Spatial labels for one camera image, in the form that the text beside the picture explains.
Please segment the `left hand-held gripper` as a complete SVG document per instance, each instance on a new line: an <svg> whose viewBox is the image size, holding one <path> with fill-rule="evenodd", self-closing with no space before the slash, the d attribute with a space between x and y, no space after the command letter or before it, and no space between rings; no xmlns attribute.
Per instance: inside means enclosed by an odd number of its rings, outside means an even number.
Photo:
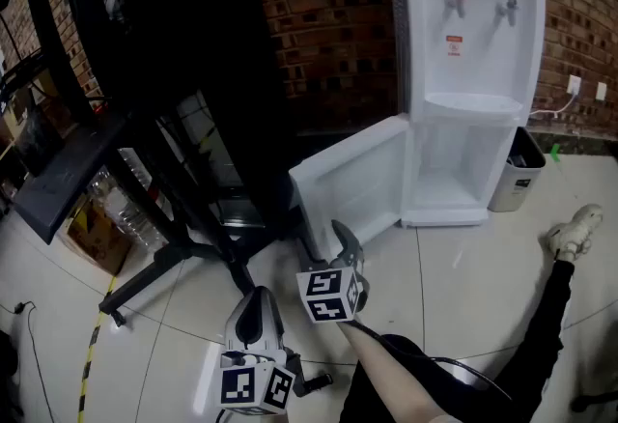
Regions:
<svg viewBox="0 0 618 423"><path fill-rule="evenodd" d="M242 350L258 342L269 352L220 355L216 371L220 408L247 416L280 415L287 412L292 396L302 398L333 384L328 373L304 377L300 356L284 349L284 333L276 299L268 288L255 288L239 302L225 325L227 347Z"/></svg>

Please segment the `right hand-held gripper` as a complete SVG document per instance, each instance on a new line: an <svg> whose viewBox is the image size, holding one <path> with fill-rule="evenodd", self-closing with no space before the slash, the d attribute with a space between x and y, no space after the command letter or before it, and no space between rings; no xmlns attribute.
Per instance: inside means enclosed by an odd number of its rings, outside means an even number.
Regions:
<svg viewBox="0 0 618 423"><path fill-rule="evenodd" d="M350 322L367 302L370 285L361 274L364 253L353 232L332 219L342 251L327 268L296 275L303 306L314 324Z"/></svg>

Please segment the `white water dispenser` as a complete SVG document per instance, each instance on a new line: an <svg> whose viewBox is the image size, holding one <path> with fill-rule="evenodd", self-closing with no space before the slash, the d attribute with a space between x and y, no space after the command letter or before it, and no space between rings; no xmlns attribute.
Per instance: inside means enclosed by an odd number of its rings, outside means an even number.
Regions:
<svg viewBox="0 0 618 423"><path fill-rule="evenodd" d="M518 127L531 110L546 0L518 0L516 26L497 3L392 0L398 85L410 129L401 221L408 227L483 222Z"/></svg>

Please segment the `person's right forearm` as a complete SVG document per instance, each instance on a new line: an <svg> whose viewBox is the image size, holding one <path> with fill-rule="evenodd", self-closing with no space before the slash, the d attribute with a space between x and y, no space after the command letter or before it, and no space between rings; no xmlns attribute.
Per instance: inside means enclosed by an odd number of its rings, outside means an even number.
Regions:
<svg viewBox="0 0 618 423"><path fill-rule="evenodd" d="M339 423L463 423L470 390L400 336L387 348L353 322L339 323L358 358Z"/></svg>

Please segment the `black metal stand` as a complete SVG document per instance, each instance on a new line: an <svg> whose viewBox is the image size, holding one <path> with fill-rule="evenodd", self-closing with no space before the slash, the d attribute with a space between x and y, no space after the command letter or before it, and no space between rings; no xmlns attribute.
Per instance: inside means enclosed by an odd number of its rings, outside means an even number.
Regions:
<svg viewBox="0 0 618 423"><path fill-rule="evenodd" d="M154 254L152 264L108 294L99 304L100 313L110 316L116 325L126 319L119 309L128 300L156 281L177 264L192 258L214 258L229 270L237 288L249 293L254 283L247 269L248 261L274 240L283 240L302 223L299 208L292 204L292 183L276 156L267 149L267 134L245 122L220 119L223 143L243 183L243 191L255 206L263 224L257 229L241 231L234 240L230 229L219 222L210 203L215 196L203 184L193 181L172 153L160 129L151 120L115 121L109 140L101 151L101 160L111 176L166 239ZM155 185L172 204L167 216L138 182L118 150L135 149Z"/></svg>

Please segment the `yellow black striped floor tape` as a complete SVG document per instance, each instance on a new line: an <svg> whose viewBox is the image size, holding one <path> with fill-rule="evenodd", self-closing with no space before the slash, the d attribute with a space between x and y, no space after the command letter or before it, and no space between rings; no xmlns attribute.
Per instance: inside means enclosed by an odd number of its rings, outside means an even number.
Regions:
<svg viewBox="0 0 618 423"><path fill-rule="evenodd" d="M108 296L110 296L113 293L115 285L116 285L116 280L117 280L117 276L114 275L112 277L110 283L109 283L107 292L105 294L105 298L107 298ZM100 327L101 327L103 316L104 316L104 314L99 311L98 312L98 316L97 316L97 321L96 321L95 327L93 329L93 332L91 334L91 338L90 338L89 345L88 345L86 360L85 360L85 363L84 363L84 368L83 368L82 377L81 377L81 386L80 386L80 396L79 396L79 404L78 404L77 423L84 423L84 411L85 411L85 406L86 406L86 395L87 395L87 388L88 388L88 378L89 378L90 372L91 372L93 355L94 355L94 349L95 349L95 345L96 345L97 340L98 340L98 335L99 335L99 332L100 332Z"/></svg>

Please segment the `yellow cardboard box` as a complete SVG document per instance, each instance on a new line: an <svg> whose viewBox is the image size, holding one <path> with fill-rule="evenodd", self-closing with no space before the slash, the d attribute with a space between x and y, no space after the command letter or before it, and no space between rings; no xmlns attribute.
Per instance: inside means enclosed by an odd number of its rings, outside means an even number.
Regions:
<svg viewBox="0 0 618 423"><path fill-rule="evenodd" d="M132 247L132 240L92 200L76 211L67 237L85 259L113 276L122 270Z"/></svg>

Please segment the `pack of clear plastic bottles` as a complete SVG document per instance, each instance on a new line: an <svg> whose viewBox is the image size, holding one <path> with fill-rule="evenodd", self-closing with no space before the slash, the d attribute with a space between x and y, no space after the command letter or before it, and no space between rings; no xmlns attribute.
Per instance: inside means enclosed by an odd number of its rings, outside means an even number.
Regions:
<svg viewBox="0 0 618 423"><path fill-rule="evenodd" d="M131 173L136 177L149 196L169 218L173 217L172 206L153 182L153 178L137 153L132 148L118 150ZM102 166L89 184L89 194L103 208L104 213L116 226L136 244L157 251L167 239L156 229L147 215L138 209L122 190L109 170Z"/></svg>

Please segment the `plastic trash bin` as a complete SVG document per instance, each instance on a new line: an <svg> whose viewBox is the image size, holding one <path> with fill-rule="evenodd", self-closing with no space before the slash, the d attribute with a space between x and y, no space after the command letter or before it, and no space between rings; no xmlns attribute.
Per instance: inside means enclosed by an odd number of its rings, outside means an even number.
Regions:
<svg viewBox="0 0 618 423"><path fill-rule="evenodd" d="M489 210L517 211L545 166L546 158L530 132L518 127Z"/></svg>

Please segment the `person's leg in black trousers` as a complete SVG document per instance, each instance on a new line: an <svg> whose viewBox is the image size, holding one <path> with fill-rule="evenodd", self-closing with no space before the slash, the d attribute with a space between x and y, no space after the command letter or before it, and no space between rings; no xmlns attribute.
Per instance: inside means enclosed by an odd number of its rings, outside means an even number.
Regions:
<svg viewBox="0 0 618 423"><path fill-rule="evenodd" d="M463 423L530 423L542 402L544 387L563 348L562 324L571 299L571 281L575 268L575 262L554 259L542 297L524 338L495 377L493 388L476 388L448 372L470 390L466 397L465 415L461 417ZM410 348L402 347L396 340L398 336L406 337L396 334L372 336L387 348L412 355Z"/></svg>

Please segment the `person's white shoe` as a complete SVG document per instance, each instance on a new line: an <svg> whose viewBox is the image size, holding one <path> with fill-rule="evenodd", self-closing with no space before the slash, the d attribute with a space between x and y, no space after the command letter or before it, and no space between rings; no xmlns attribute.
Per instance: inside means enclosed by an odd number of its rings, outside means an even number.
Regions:
<svg viewBox="0 0 618 423"><path fill-rule="evenodd" d="M581 207L569 222L553 226L546 235L548 250L555 260L574 262L588 253L591 237L604 219L600 205Z"/></svg>

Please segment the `black shelf board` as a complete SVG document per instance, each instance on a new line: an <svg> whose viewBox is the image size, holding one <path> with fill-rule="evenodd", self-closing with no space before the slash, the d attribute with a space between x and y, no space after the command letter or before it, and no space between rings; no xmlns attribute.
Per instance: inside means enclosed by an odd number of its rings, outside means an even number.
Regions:
<svg viewBox="0 0 618 423"><path fill-rule="evenodd" d="M95 127L76 127L39 175L28 178L17 192L15 211L45 243L53 241L79 196L119 145L126 124L126 118L109 112Z"/></svg>

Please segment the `white tap with grey band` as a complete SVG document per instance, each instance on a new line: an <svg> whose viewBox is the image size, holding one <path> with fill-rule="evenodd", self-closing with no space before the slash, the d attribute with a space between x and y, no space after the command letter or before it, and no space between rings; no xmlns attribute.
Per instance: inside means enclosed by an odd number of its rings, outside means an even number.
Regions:
<svg viewBox="0 0 618 423"><path fill-rule="evenodd" d="M497 3L495 12L498 20L506 18L511 27L516 26L516 12L519 9L518 0L507 0L505 3Z"/></svg>

